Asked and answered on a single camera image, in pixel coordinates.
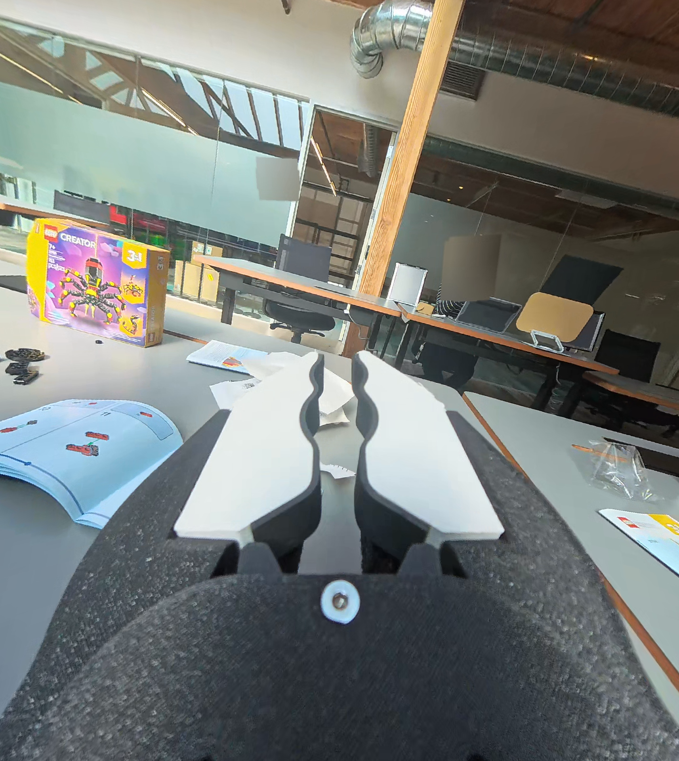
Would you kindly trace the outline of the thin orange stick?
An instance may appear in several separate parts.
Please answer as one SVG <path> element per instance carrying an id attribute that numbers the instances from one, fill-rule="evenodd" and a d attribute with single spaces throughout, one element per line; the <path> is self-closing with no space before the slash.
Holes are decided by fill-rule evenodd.
<path id="1" fill-rule="evenodd" d="M 627 463 L 632 460 L 632 454 L 628 450 L 629 445 L 618 445 L 612 442 L 591 442 L 591 446 L 572 444 L 571 447 L 592 457 L 599 457 L 612 463 Z"/>

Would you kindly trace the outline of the black slanted panel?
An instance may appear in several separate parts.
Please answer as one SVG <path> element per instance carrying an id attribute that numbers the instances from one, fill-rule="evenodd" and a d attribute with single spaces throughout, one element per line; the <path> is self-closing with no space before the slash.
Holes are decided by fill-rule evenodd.
<path id="1" fill-rule="evenodd" d="M 622 271 L 616 265 L 564 255 L 539 292 L 594 306 Z"/>

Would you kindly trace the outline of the crumpled white papers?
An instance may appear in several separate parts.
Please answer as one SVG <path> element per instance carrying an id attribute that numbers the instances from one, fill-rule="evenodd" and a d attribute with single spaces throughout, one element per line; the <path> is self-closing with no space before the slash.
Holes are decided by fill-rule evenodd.
<path id="1" fill-rule="evenodd" d="M 273 352 L 263 357 L 250 357 L 245 362 L 245 369 L 254 371 L 251 379 L 239 381 L 222 381 L 210 386 L 210 391 L 219 409 L 231 409 L 233 404 L 261 381 L 275 375 L 298 359 L 303 358 L 289 352 Z M 349 422 L 344 406 L 354 397 L 349 382 L 324 369 L 324 387 L 318 401 L 320 426 L 345 424 Z"/>

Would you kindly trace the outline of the silver ventilation duct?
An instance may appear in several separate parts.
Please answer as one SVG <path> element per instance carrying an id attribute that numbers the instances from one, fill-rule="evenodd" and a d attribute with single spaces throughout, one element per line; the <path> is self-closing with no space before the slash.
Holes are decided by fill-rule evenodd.
<path id="1" fill-rule="evenodd" d="M 474 5 L 465 12 L 448 53 L 448 77 L 495 73 L 679 119 L 678 72 L 624 55 L 598 55 L 589 45 L 510 31 Z M 355 71 L 371 79 L 381 73 L 387 53 L 421 53 L 432 15 L 431 2 L 382 2 L 364 9 L 350 38 Z"/>

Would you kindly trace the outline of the stack of cardboard boxes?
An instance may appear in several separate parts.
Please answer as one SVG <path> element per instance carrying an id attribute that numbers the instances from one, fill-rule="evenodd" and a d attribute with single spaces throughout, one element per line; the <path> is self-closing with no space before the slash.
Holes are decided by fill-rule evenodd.
<path id="1" fill-rule="evenodd" d="M 180 259 L 174 261 L 172 292 L 174 295 L 215 304 L 219 299 L 219 277 L 217 270 L 194 260 L 194 256 L 222 257 L 223 248 L 202 241 L 188 241 Z"/>

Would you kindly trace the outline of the yellow purple toy set box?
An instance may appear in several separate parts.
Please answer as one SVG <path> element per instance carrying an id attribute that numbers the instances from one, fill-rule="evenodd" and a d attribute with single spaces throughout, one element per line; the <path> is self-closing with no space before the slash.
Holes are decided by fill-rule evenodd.
<path id="1" fill-rule="evenodd" d="M 28 233 L 25 255 L 36 319 L 142 348 L 162 343 L 169 251 L 40 218 Z"/>

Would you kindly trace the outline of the tan board on stand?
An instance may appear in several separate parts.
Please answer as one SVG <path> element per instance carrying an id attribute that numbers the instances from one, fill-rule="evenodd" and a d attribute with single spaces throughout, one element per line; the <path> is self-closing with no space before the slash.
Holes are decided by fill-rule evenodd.
<path id="1" fill-rule="evenodd" d="M 516 329 L 531 338 L 532 347 L 563 354 L 593 315 L 590 304 L 552 294 L 532 294 L 516 319 Z"/>

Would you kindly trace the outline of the white framed case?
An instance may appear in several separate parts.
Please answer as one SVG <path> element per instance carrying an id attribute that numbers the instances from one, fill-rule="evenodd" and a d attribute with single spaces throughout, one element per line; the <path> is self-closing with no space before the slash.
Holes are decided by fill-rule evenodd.
<path id="1" fill-rule="evenodd" d="M 415 308 L 420 302 L 427 275 L 427 269 L 397 262 L 393 268 L 386 298 L 408 308 Z"/>

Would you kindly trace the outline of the clear plastic bag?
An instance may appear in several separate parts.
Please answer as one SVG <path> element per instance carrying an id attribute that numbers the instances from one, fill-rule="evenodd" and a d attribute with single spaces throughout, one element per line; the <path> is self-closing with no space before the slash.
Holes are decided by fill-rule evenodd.
<path id="1" fill-rule="evenodd" d="M 609 441 L 604 439 L 591 440 L 588 446 L 591 446 L 591 442 Z M 621 442 L 612 443 L 620 446 L 626 445 L 626 443 Z M 610 491 L 623 499 L 658 501 L 659 497 L 651 487 L 647 470 L 638 449 L 633 444 L 627 445 L 629 445 L 628 450 L 632 454 L 632 460 L 627 463 L 612 463 L 587 454 L 586 464 L 583 467 L 587 482 L 598 489 Z"/>

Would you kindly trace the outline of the white yellow instruction leaflet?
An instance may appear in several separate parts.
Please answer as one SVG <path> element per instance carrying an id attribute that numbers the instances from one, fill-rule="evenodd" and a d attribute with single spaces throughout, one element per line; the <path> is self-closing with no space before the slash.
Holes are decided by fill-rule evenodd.
<path id="1" fill-rule="evenodd" d="M 667 514 L 602 509 L 599 515 L 679 577 L 679 521 Z"/>

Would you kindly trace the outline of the wood edged office desk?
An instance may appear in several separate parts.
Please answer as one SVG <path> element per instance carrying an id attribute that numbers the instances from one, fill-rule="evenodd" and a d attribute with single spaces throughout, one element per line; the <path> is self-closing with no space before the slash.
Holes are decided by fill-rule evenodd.
<path id="1" fill-rule="evenodd" d="M 57 218 L 62 220 L 69 220 L 76 224 L 83 224 L 103 231 L 109 231 L 111 229 L 111 222 L 109 220 L 107 222 L 102 222 L 75 213 L 63 212 L 54 208 L 31 205 L 23 203 L 19 199 L 14 199 L 1 194 L 0 210 L 30 218 Z"/>
<path id="2" fill-rule="evenodd" d="M 587 371 L 583 374 L 581 401 L 616 431 L 626 423 L 660 427 L 666 438 L 679 431 L 677 389 Z"/>
<path id="3" fill-rule="evenodd" d="M 289 307 L 316 312 L 335 320 L 371 329 L 373 346 L 383 316 L 398 319 L 399 306 L 392 300 L 237 258 L 195 254 L 192 261 L 219 273 L 224 289 L 221 322 L 231 325 L 236 295 L 253 295 Z"/>
<path id="4" fill-rule="evenodd" d="M 397 370 L 401 369 L 411 342 L 422 337 L 436 346 L 542 374 L 544 381 L 531 406 L 534 410 L 546 411 L 559 380 L 573 383 L 558 410 L 558 413 L 570 413 L 572 402 L 582 387 L 584 373 L 598 372 L 610 376 L 620 373 L 617 368 L 568 351 L 554 353 L 505 334 L 464 325 L 446 317 L 428 316 L 402 304 L 400 310 L 405 328 L 393 363 Z"/>

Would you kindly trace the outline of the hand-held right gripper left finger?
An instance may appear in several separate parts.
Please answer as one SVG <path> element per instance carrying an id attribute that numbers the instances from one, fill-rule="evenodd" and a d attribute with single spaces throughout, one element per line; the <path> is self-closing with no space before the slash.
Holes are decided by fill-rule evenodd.
<path id="1" fill-rule="evenodd" d="M 306 538 L 321 518 L 315 434 L 324 357 L 312 352 L 262 380 L 230 411 L 219 411 L 186 442 L 174 466 L 186 495 L 175 542 L 268 549 L 287 574 L 298 572 Z"/>

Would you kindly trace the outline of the wooden post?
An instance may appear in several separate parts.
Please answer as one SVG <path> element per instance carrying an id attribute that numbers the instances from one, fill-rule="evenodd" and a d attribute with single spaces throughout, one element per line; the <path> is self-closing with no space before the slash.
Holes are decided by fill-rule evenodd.
<path id="1" fill-rule="evenodd" d="M 355 22 L 351 60 L 363 78 L 381 72 L 387 50 L 420 52 L 387 182 L 375 206 L 374 229 L 357 286 L 361 293 L 377 297 L 383 288 L 464 5 L 464 1 L 383 2 L 367 8 Z"/>

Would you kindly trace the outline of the black office chair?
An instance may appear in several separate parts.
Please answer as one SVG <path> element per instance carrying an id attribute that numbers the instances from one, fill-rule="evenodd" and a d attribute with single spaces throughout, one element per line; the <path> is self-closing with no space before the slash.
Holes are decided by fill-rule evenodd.
<path id="1" fill-rule="evenodd" d="M 660 347 L 660 342 L 606 329 L 594 361 L 617 369 L 621 377 L 649 384 Z"/>
<path id="2" fill-rule="evenodd" d="M 295 344 L 301 344 L 305 334 L 325 337 L 336 325 L 330 316 L 275 300 L 264 300 L 263 311 L 271 319 L 269 328 L 288 330 L 292 335 L 291 343 Z"/>

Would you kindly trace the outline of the blue instruction booklet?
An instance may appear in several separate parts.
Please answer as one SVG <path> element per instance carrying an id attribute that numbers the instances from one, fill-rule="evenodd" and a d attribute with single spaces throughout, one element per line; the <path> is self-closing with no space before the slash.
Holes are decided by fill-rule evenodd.
<path id="1" fill-rule="evenodd" d="M 64 400 L 0 422 L 0 475 L 37 486 L 75 523 L 100 530 L 182 443 L 150 405 Z"/>

